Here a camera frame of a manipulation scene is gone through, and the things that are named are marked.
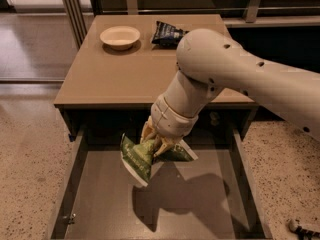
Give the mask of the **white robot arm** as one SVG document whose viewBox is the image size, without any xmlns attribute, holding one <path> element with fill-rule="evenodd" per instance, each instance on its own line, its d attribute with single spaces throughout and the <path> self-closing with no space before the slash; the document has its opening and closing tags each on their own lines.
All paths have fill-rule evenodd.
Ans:
<svg viewBox="0 0 320 240">
<path fill-rule="evenodd" d="M 140 139 L 153 139 L 156 155 L 188 135 L 200 111 L 225 88 L 247 95 L 320 139 L 319 74 L 256 57 L 209 29 L 187 33 L 177 46 L 176 58 L 178 71 L 151 106 Z"/>
</svg>

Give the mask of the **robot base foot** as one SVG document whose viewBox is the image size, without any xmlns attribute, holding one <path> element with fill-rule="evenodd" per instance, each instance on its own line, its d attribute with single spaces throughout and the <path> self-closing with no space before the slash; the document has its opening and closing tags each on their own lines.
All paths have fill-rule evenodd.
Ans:
<svg viewBox="0 0 320 240">
<path fill-rule="evenodd" d="M 291 219 L 288 224 L 289 230 L 298 235 L 299 240 L 313 240 L 320 238 L 320 226 L 312 223 L 304 223 L 298 219 Z"/>
</svg>

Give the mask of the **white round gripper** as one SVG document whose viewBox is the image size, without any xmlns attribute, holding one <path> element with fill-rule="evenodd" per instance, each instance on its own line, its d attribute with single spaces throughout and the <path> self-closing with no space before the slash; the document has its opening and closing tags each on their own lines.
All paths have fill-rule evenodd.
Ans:
<svg viewBox="0 0 320 240">
<path fill-rule="evenodd" d="M 198 116 L 189 118 L 175 112 L 161 94 L 151 106 L 151 116 L 143 126 L 140 142 L 155 139 L 154 156 L 157 157 L 174 147 L 179 138 L 187 136 L 197 119 Z"/>
</svg>

